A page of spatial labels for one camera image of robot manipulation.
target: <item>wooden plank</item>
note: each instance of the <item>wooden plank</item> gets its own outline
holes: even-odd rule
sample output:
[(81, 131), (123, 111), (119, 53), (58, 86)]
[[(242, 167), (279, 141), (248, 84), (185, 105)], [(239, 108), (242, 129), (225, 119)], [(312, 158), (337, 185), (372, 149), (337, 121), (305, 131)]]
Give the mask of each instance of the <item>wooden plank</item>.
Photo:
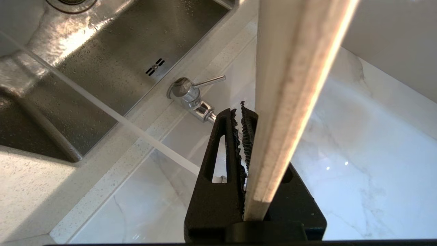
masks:
[(245, 221), (263, 220), (358, 0), (261, 0)]

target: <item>sink drain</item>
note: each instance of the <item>sink drain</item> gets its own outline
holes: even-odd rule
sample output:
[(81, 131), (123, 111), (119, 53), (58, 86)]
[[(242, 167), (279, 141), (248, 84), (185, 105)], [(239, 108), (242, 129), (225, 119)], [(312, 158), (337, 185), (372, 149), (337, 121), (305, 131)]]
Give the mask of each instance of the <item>sink drain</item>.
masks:
[(68, 14), (82, 13), (97, 0), (46, 0), (53, 8)]

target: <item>stainless steel sink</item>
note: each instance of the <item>stainless steel sink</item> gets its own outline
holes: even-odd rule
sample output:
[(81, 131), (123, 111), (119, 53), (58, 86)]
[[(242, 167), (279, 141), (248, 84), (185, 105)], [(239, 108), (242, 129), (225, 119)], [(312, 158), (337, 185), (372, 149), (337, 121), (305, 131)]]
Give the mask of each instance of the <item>stainless steel sink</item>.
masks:
[[(97, 0), (79, 14), (38, 4), (27, 47), (122, 115), (229, 11), (213, 0)], [(0, 145), (76, 162), (115, 124), (22, 52), (0, 57)]]

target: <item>chrome faucet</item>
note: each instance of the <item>chrome faucet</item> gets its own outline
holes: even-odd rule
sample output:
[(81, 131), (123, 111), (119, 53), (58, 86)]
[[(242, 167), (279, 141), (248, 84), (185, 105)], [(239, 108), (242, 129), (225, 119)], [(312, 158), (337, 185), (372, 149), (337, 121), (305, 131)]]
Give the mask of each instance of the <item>chrome faucet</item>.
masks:
[(173, 99), (202, 122), (214, 124), (216, 115), (214, 107), (203, 100), (199, 88), (225, 80), (224, 75), (194, 84), (188, 78), (182, 77), (170, 85), (167, 98)]

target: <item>faucet handle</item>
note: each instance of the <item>faucet handle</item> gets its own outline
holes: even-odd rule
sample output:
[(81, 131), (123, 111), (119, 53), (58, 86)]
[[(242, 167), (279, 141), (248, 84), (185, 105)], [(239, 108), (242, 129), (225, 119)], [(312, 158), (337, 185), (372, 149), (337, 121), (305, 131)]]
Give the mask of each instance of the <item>faucet handle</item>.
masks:
[(218, 77), (215, 77), (215, 78), (212, 78), (212, 79), (205, 80), (204, 82), (200, 82), (200, 83), (194, 84), (193, 88), (198, 89), (198, 88), (203, 87), (203, 86), (207, 86), (207, 85), (210, 85), (210, 84), (215, 84), (215, 83), (223, 81), (225, 79), (226, 79), (225, 75), (218, 76)]

